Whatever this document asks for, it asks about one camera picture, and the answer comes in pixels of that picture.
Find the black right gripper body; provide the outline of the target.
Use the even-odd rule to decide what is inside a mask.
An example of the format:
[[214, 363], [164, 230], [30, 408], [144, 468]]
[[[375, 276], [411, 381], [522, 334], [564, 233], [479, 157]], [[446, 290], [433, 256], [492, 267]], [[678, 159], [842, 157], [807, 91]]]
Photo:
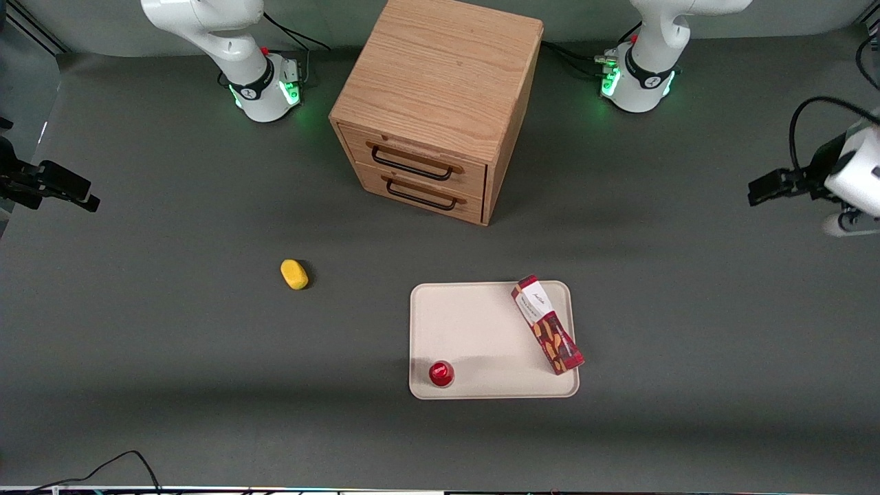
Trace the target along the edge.
[[41, 206], [40, 167], [19, 159], [12, 144], [1, 137], [1, 195], [31, 210]]

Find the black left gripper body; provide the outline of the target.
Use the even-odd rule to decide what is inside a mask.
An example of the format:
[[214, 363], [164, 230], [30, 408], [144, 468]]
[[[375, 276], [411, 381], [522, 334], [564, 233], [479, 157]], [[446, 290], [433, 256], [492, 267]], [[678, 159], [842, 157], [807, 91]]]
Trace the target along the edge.
[[826, 180], [842, 172], [852, 159], [852, 153], [843, 151], [846, 140], [848, 135], [841, 133], [817, 148], [810, 164], [802, 169], [802, 181], [798, 186], [799, 194], [806, 194], [811, 200], [821, 199], [834, 204], [845, 204], [837, 193], [826, 187]]

